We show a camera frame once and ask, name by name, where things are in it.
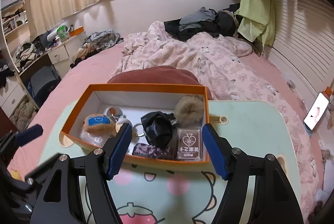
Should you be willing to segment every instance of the pink bedsheet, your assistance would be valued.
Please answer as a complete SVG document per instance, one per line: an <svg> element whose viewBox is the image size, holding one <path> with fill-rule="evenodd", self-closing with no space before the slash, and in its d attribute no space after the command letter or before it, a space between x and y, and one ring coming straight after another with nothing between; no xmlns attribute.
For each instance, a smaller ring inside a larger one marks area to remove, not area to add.
<svg viewBox="0 0 334 224"><path fill-rule="evenodd" d="M21 177L24 177L38 165L44 144L62 111L71 102L79 99L89 84L109 81L123 56L123 47L124 43L120 43L104 50L82 61L66 74L31 122L31 125L40 124L43 127L43 135L17 150L9 170L18 170Z"/></svg>
<svg viewBox="0 0 334 224"><path fill-rule="evenodd" d="M240 61L252 68L258 77L262 77L263 79L267 80L268 83L272 84L280 92L282 97L290 104L300 119L304 119L306 114L300 106L300 99L298 99L297 95L288 87L286 81L282 78L282 73L278 68L270 64L263 57L258 57L256 54L250 54L248 56L241 57ZM319 182L317 187L322 188L324 170L322 167L322 154L317 135L311 136L311 146L319 174Z"/></svg>

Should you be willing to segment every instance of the blue gripper pad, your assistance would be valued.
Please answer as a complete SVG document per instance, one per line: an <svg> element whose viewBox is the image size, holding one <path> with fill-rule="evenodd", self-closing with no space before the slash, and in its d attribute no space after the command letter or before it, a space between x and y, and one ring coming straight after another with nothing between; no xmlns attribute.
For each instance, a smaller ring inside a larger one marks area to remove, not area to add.
<svg viewBox="0 0 334 224"><path fill-rule="evenodd" d="M123 163L126 152L132 139L132 126L127 125L124 133L118 141L116 148L109 158L109 169L106 173L108 180L112 180L115 175L120 172L121 165Z"/></svg>
<svg viewBox="0 0 334 224"><path fill-rule="evenodd" d="M43 134L43 128L41 125L36 124L29 129L16 133L15 136L15 145L17 147L22 147L28 144L30 141L33 141L37 137L40 137Z"/></svg>
<svg viewBox="0 0 334 224"><path fill-rule="evenodd" d="M228 171L226 169L226 158L218 145L220 137L216 131L211 132L210 128L205 124L202 128L202 139L205 148L210 155L214 170L222 177L223 180L226 180L228 177Z"/></svg>

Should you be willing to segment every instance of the purple pouch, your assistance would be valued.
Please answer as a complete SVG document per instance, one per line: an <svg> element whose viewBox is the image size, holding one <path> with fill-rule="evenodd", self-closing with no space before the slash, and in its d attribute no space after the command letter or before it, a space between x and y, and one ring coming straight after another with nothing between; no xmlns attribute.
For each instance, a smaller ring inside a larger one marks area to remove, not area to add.
<svg viewBox="0 0 334 224"><path fill-rule="evenodd" d="M147 145L143 143L135 145L132 155L153 159L174 160L173 148L167 147L162 150L154 145Z"/></svg>

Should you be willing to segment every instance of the smartphone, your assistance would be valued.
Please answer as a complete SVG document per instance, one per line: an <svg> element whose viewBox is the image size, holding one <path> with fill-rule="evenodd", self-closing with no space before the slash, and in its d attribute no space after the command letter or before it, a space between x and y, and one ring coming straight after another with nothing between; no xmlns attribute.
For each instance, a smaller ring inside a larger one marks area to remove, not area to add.
<svg viewBox="0 0 334 224"><path fill-rule="evenodd" d="M306 118L304 119L304 125L309 131L314 129L315 125L324 114L328 104L329 99L320 92L315 99L315 102L312 105L310 111L308 112Z"/></svg>

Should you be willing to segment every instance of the blue patch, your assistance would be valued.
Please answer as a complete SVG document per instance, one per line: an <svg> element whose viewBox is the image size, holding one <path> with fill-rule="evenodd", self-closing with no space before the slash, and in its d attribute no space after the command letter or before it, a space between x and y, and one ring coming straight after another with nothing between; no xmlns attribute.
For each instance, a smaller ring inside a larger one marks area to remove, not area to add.
<svg viewBox="0 0 334 224"><path fill-rule="evenodd" d="M88 126L96 125L96 124L110 124L110 119L106 116L96 116L89 117L87 120Z"/></svg>

